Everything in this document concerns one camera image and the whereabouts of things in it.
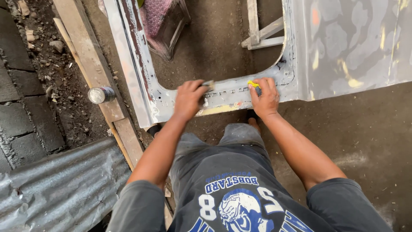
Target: concrete floor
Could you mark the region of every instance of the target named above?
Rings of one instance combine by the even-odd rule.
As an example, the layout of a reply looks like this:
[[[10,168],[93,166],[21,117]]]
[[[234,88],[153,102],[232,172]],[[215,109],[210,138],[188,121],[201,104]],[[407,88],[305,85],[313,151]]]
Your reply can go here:
[[[281,46],[248,51],[240,42],[248,37],[245,0],[186,1],[192,24],[175,47],[174,60],[152,60],[159,82],[176,89],[186,80],[224,80],[263,71],[279,57]],[[118,85],[131,104],[107,20],[94,0],[84,0],[91,24]],[[281,1],[258,1],[260,28],[282,16]],[[313,102],[280,104],[279,113],[318,145],[346,175],[357,181],[365,195],[394,231],[411,231],[408,191],[412,189],[412,83]],[[246,122],[244,110],[194,118],[186,128],[200,139],[217,144],[229,123]],[[301,204],[305,191],[266,128],[262,137],[275,175]],[[144,145],[150,142],[144,135]]]

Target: hand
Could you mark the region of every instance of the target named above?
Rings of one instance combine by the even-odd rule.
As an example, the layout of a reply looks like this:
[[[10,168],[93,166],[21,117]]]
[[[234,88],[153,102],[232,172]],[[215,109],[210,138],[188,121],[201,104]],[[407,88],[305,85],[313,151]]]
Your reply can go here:
[[[174,116],[188,122],[200,110],[199,100],[208,88],[200,86],[204,80],[190,80],[178,87]]]
[[[277,114],[279,107],[279,93],[276,89],[275,81],[272,78],[263,77],[261,79],[255,79],[253,82],[259,84],[262,89],[262,94],[259,97],[255,88],[249,84],[252,105],[256,114],[263,120],[270,115]]]

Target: paving stone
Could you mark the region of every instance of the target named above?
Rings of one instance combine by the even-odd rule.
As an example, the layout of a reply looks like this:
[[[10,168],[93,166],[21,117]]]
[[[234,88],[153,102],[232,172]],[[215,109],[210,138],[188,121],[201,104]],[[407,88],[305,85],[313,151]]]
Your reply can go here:
[[[46,151],[51,152],[65,145],[46,98],[44,96],[25,97],[24,102],[31,113],[31,119]]]
[[[10,68],[34,71],[12,15],[0,8],[0,48]]]
[[[0,105],[0,128],[7,137],[33,132],[33,126],[21,103]]]
[[[4,155],[3,151],[0,149],[0,173],[6,173],[10,171],[11,169],[12,168],[10,167],[10,164],[7,161],[6,156]]]
[[[36,133],[31,133],[11,142],[12,149],[16,152],[11,160],[15,168],[28,163],[36,162],[46,157],[42,144]]]
[[[14,80],[14,82],[17,84],[17,86],[21,89],[24,96],[44,94],[44,90],[42,88],[42,85],[40,84],[39,79],[37,78],[36,73],[11,70],[10,76],[12,80]]]
[[[7,70],[0,62],[0,102],[9,102],[19,99],[20,96],[17,93]]]
[[[5,0],[0,0],[0,8],[9,9]]]

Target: plastic stool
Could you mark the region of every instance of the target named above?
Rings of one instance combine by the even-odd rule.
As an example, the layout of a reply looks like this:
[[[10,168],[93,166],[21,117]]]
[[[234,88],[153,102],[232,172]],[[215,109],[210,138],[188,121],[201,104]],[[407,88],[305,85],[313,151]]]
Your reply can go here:
[[[183,11],[183,18],[170,41],[170,44],[163,40],[166,29],[166,16],[179,5]],[[158,54],[165,61],[173,59],[173,47],[175,46],[183,27],[190,24],[191,18],[187,11],[185,0],[145,0],[139,9],[140,16],[145,28],[146,38],[151,44],[150,50]]]

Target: man's left hand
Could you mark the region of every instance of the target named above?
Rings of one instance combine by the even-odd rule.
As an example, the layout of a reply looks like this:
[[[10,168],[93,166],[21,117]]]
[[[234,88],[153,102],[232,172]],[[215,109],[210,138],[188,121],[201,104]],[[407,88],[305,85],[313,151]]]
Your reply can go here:
[[[203,82],[204,80],[190,80],[178,87],[174,116],[188,122],[199,112],[199,100],[208,91],[206,86],[201,86]]]

